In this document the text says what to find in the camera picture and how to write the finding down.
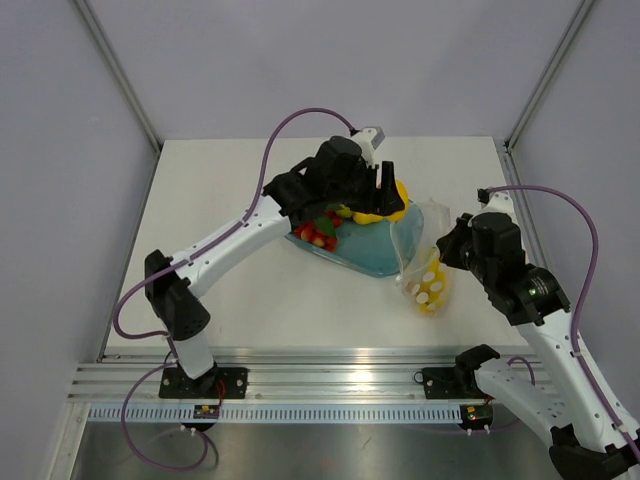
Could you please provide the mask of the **orange yellow mango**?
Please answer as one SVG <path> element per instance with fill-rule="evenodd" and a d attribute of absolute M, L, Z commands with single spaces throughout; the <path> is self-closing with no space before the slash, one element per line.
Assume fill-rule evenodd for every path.
<path fill-rule="evenodd" d="M 382 193 L 380 216 L 392 223 L 403 220 L 409 208 L 409 196 L 405 185 L 400 180 L 395 180 L 394 186 L 384 188 Z"/>

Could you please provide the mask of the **yellow pear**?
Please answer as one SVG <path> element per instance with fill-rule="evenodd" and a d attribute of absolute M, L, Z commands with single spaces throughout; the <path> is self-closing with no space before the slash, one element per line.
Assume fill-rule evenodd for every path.
<path fill-rule="evenodd" d="M 352 220 L 358 225 L 369 225 L 379 223 L 384 219 L 383 216 L 362 212 L 353 212 Z"/>

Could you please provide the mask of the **clear dotted zip bag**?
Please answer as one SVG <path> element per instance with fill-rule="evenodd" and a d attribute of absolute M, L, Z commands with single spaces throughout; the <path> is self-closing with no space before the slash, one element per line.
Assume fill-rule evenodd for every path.
<path fill-rule="evenodd" d="M 440 262 L 436 241 L 451 227 L 450 210 L 433 199 L 411 202 L 405 217 L 390 226 L 399 264 L 396 286 L 411 308 L 437 317 L 447 305 L 454 274 Z"/>

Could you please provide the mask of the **yellow banana bunch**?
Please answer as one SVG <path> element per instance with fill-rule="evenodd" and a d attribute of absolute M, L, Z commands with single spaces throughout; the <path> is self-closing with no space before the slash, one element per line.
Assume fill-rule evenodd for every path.
<path fill-rule="evenodd" d="M 409 294 L 414 305 L 424 315 L 435 317 L 448 302 L 450 275 L 440 262 L 439 252 L 432 248 L 426 261 L 411 276 Z"/>

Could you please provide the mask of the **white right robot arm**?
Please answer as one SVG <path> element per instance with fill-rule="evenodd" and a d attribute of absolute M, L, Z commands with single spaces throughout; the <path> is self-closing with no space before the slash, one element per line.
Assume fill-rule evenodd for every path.
<path fill-rule="evenodd" d="M 480 392 L 533 431 L 564 479 L 636 479 L 639 423 L 618 401 L 571 331 L 571 308 L 555 277 L 527 262 L 521 232 L 506 213 L 464 214 L 436 243 L 441 262 L 470 272 L 491 305 L 526 340 L 556 398 L 521 379 L 491 347 L 455 359 L 453 380 L 466 396 Z"/>

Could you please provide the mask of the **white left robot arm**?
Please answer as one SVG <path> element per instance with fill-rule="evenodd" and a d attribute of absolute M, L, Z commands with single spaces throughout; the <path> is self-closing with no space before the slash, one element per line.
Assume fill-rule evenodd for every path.
<path fill-rule="evenodd" d="M 211 315 L 200 299 L 223 275 L 330 210 L 348 207 L 381 217 L 403 210 L 393 163 L 374 161 L 383 139 L 378 127 L 333 136 L 259 188 L 239 219 L 171 256 L 155 250 L 146 257 L 145 297 L 168 331 L 181 386 L 191 396 L 206 397 L 216 385 L 216 362 L 204 336 Z"/>

